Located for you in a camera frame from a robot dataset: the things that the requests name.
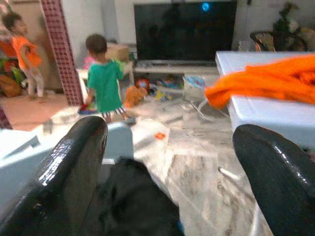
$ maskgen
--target cardboard box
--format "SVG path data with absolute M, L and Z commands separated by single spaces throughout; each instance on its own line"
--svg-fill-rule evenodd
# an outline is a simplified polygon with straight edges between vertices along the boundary
M 129 62 L 129 47 L 127 45 L 108 43 L 107 46 L 106 57 L 108 59 Z

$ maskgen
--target green shirt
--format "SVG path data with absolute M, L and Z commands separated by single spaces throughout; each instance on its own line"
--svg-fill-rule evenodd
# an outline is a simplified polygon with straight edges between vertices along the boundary
M 118 82 L 118 79 L 122 79 L 123 76 L 120 65 L 114 61 L 93 64 L 90 67 L 88 87 L 95 90 L 99 112 L 110 112 L 123 105 Z

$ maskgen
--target child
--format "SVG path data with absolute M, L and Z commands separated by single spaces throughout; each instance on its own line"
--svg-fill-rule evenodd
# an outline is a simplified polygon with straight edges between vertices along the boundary
M 12 45 L 19 60 L 19 66 L 28 78 L 28 98 L 37 99 L 35 87 L 37 86 L 37 96 L 39 102 L 46 102 L 44 97 L 44 79 L 38 69 L 41 64 L 41 58 L 36 53 L 37 46 L 32 44 L 27 38 L 27 27 L 22 17 L 14 12 L 10 12 L 2 17 L 4 26 L 13 34 Z
M 111 112 L 120 114 L 127 120 L 129 117 L 120 98 L 118 83 L 118 79 L 124 75 L 118 63 L 106 59 L 106 39 L 99 34 L 92 34 L 86 40 L 86 47 L 96 61 L 89 70 L 89 96 L 86 104 L 90 104 L 95 96 L 97 109 L 103 117 L 106 115 L 104 118 L 107 123 L 111 122 Z

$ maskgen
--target black hair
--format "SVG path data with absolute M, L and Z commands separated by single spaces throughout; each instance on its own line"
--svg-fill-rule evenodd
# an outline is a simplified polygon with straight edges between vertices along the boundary
M 100 34 L 90 35 L 86 42 L 86 47 L 89 51 L 95 54 L 106 53 L 107 52 L 107 41 Z
M 11 28 L 14 27 L 16 21 L 20 21 L 22 16 L 15 12 L 9 12 L 8 14 L 2 16 L 3 25 L 9 30 L 12 31 Z

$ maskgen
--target television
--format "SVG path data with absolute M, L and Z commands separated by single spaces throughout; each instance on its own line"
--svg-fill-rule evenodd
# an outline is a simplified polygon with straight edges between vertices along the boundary
M 135 4 L 139 61 L 213 62 L 231 50 L 237 1 Z

